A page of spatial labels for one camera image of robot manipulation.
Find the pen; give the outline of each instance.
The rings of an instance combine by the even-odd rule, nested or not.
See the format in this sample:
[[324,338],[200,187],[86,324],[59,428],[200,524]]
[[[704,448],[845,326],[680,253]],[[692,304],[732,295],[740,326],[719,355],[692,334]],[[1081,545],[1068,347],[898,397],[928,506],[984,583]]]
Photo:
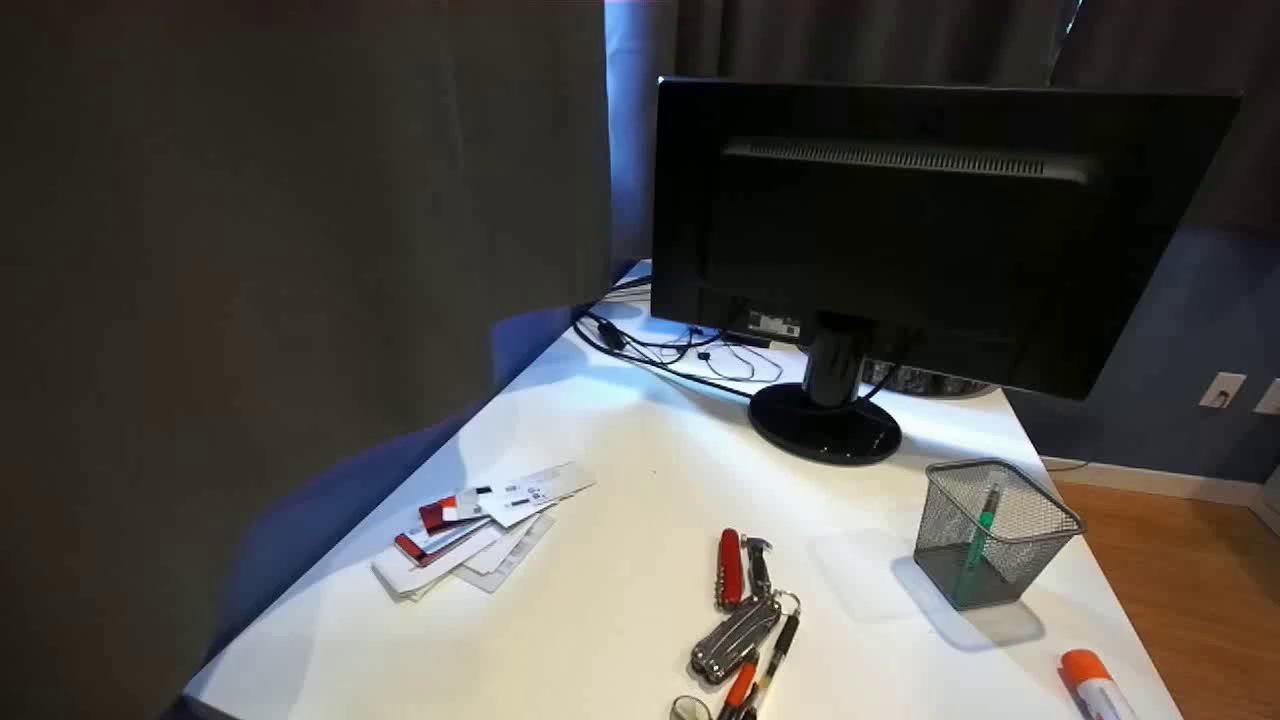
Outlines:
[[799,607],[788,617],[782,633],[777,634],[767,667],[762,667],[762,676],[756,680],[756,689],[749,694],[749,717],[742,720],[756,720],[756,706],[762,703],[762,691],[767,691],[777,667],[788,660],[797,633],[799,633]]
[[732,680],[714,720],[740,720],[749,712],[752,680],[756,680],[756,654],[742,660],[742,667],[735,667],[735,680]]
[[962,553],[957,605],[962,605],[971,574],[984,568],[988,537],[992,537],[996,510],[998,510],[998,496],[1003,496],[1003,484],[992,484],[984,506],[976,510],[976,532],[971,532],[969,553]]

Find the paper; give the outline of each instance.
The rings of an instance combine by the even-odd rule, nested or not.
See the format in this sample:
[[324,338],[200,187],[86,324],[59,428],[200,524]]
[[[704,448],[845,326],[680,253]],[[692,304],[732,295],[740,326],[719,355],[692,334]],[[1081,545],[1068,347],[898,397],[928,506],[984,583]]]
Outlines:
[[396,600],[420,600],[430,583],[439,583],[451,568],[461,568],[465,559],[473,559],[476,553],[484,553],[489,545],[503,540],[503,532],[496,532],[493,524],[476,527],[468,540],[461,540],[455,546],[430,556],[426,563],[415,563],[412,556],[403,556],[396,545],[389,545],[375,559],[372,572],[384,578],[384,586]]
[[498,527],[515,527],[527,517],[561,503],[562,496],[583,493],[593,478],[577,471],[571,463],[557,463],[532,477],[521,477],[503,488],[493,488],[478,496],[478,510],[493,517]]
[[521,524],[515,532],[507,532],[503,545],[484,546],[478,556],[473,556],[465,568],[455,568],[461,578],[468,578],[473,586],[496,593],[532,553],[532,545],[538,545],[552,527],[552,517],[537,517],[527,524]]

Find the monitor base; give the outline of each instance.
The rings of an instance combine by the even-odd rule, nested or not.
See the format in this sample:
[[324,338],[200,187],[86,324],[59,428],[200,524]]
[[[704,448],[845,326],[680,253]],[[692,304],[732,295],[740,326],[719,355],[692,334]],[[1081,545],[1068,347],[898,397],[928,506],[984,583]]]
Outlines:
[[756,390],[749,416],[767,444],[820,463],[878,463],[904,441],[885,408],[858,399],[820,408],[799,385]]

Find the glue stick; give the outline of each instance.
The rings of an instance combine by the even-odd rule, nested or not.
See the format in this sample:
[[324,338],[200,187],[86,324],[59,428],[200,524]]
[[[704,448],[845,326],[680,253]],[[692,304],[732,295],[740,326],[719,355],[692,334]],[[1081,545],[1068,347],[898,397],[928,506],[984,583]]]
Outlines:
[[1132,703],[1119,694],[1106,664],[1095,653],[1064,653],[1058,676],[1088,720],[1137,720]]

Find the orange cap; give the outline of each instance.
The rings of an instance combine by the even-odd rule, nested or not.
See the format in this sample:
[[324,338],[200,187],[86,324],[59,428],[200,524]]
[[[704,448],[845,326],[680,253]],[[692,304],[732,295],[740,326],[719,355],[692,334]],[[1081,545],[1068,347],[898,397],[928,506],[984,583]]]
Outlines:
[[1088,680],[1112,680],[1106,664],[1093,649],[1064,653],[1058,676],[1070,691]]

